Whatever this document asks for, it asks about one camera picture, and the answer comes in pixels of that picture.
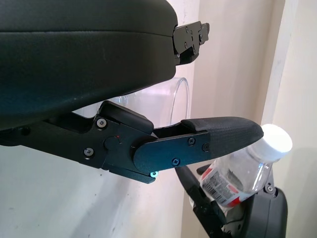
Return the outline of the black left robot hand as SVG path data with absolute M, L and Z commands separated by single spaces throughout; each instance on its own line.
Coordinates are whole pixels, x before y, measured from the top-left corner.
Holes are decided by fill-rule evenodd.
M 207 161 L 263 137 L 239 117 L 155 128 L 111 98 L 170 80 L 208 40 L 178 25 L 165 0 L 3 0 L 0 143 L 25 146 L 152 183 L 153 173 Z

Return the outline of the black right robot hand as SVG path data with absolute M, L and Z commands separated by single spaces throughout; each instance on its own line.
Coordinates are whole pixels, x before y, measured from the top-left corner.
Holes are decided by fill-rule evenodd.
M 187 166 L 177 167 L 177 176 L 193 200 L 193 212 L 210 238 L 284 238 L 288 206 L 283 191 L 270 174 L 262 190 L 224 213 L 210 201 Z

